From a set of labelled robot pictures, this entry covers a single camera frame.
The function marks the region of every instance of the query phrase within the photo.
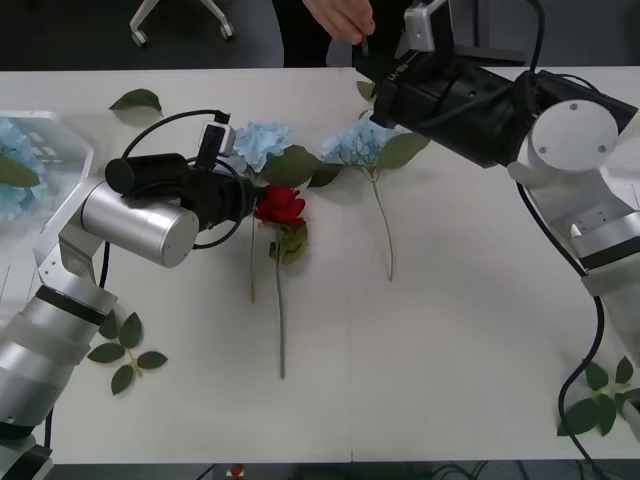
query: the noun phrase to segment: leaf sprig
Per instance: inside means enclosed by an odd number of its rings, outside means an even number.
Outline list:
[[[593,397],[582,400],[567,410],[567,423],[560,424],[558,436],[568,436],[567,427],[574,435],[589,432],[595,427],[598,427],[603,437],[608,435],[616,416],[624,418],[625,402],[640,400],[640,388],[632,388],[629,383],[633,373],[633,365],[625,357],[618,363],[615,381],[610,382],[607,372],[597,363],[591,362],[585,374]]]
[[[111,378],[111,393],[118,395],[124,392],[132,383],[135,374],[142,377],[144,370],[155,370],[167,362],[167,357],[157,351],[145,352],[139,357],[134,355],[133,349],[142,340],[142,322],[137,313],[132,313],[119,327],[118,320],[113,311],[100,326],[98,333],[107,340],[113,342],[103,343],[94,348],[87,356],[89,360],[110,364],[129,356],[130,362],[122,365]]]

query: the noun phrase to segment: human hand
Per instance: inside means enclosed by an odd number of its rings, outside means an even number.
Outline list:
[[[375,29],[369,0],[302,0],[302,3],[334,40],[348,40],[357,45],[363,33],[371,35]]]

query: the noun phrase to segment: red rose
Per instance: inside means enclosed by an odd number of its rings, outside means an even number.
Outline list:
[[[266,223],[305,225],[306,222],[299,215],[306,203],[301,198],[297,198],[298,195],[300,195],[299,190],[267,185],[264,200],[256,205],[256,218]]]

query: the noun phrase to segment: chair wheel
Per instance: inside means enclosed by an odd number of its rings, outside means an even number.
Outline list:
[[[236,36],[236,32],[230,23],[223,23],[220,25],[220,33],[225,40],[233,40]]]
[[[133,39],[133,43],[135,43],[140,48],[144,47],[145,44],[149,41],[147,36],[140,30],[136,30],[131,34],[131,38]]]

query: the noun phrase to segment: green leaf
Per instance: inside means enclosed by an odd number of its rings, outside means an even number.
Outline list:
[[[586,370],[587,383],[589,388],[594,392],[597,392],[601,388],[606,387],[609,384],[609,375],[604,369],[595,362],[591,362]]]
[[[278,244],[276,242],[269,244],[269,256],[274,262],[278,261]]]
[[[298,245],[298,247],[295,250],[285,250],[284,254],[282,255],[283,265],[291,265],[296,260],[302,258],[306,251],[307,251],[306,242]]]
[[[124,392],[131,382],[133,382],[133,368],[131,365],[121,366],[111,379],[111,393],[117,395]]]
[[[40,179],[30,168],[0,153],[0,184],[18,188],[31,188],[40,184]]]
[[[576,403],[567,411],[567,426],[574,435],[592,430],[598,423],[598,404],[591,398]],[[562,424],[558,427],[558,436],[566,437],[569,434]]]
[[[147,90],[145,88],[139,88],[137,90],[132,90],[129,93],[125,93],[116,101],[116,103],[109,107],[109,110],[131,110],[136,107],[150,107],[162,114],[160,99],[151,90]]]
[[[627,390],[624,393],[627,400],[640,400],[640,388],[634,388],[633,390]]]
[[[98,333],[108,340],[118,338],[118,323],[116,322],[116,314],[113,310],[111,310],[105,321],[100,325]]]
[[[431,140],[417,133],[404,133],[392,138],[380,151],[376,168],[394,170],[404,167],[424,149]]]
[[[360,92],[360,96],[364,98],[367,102],[371,102],[374,100],[373,89],[376,86],[373,82],[356,82],[358,86],[358,92]]]
[[[280,240],[280,257],[284,265],[290,265],[301,258],[307,250],[309,230],[306,225],[278,225]],[[271,242],[269,257],[278,261],[278,244]]]
[[[598,395],[598,429],[603,437],[607,436],[616,421],[616,404],[607,395]]]
[[[142,322],[137,313],[132,313],[120,329],[120,344],[125,348],[135,348],[142,338]]]
[[[367,40],[366,35],[362,37],[362,55],[364,55],[365,58],[369,56],[369,40]]]
[[[337,165],[335,163],[323,163],[316,169],[313,177],[311,177],[309,188],[326,187],[336,179],[343,168],[344,165]]]
[[[145,370],[154,370],[160,368],[166,361],[167,357],[160,352],[146,352],[138,357],[138,366]]]
[[[267,183],[296,188],[309,180],[320,164],[306,148],[292,145],[282,155],[272,156],[260,176]]]
[[[284,250],[297,250],[300,245],[309,240],[309,229],[306,225],[291,225],[287,229],[286,235],[282,238]]]
[[[616,369],[616,383],[629,383],[631,377],[633,377],[633,365],[627,357],[624,357]]]
[[[103,343],[94,348],[87,358],[96,363],[115,362],[124,355],[124,348],[117,343]]]
[[[616,396],[613,398],[614,403],[616,404],[616,410],[621,416],[624,416],[624,402],[627,401],[627,396],[624,393],[616,393]]]

